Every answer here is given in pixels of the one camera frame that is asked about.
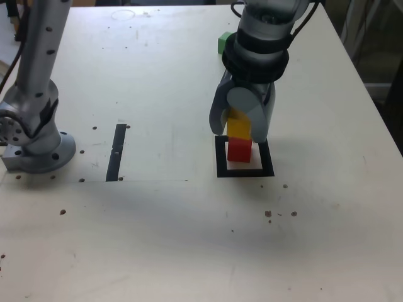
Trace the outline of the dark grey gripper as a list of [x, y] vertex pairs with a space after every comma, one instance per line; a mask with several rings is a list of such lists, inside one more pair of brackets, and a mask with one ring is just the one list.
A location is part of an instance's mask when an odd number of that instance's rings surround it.
[[251, 138], [264, 143], [276, 99], [275, 83], [255, 84], [240, 80], [227, 70], [215, 91], [209, 114], [209, 124], [215, 135], [222, 135], [230, 106], [243, 112], [251, 123]]

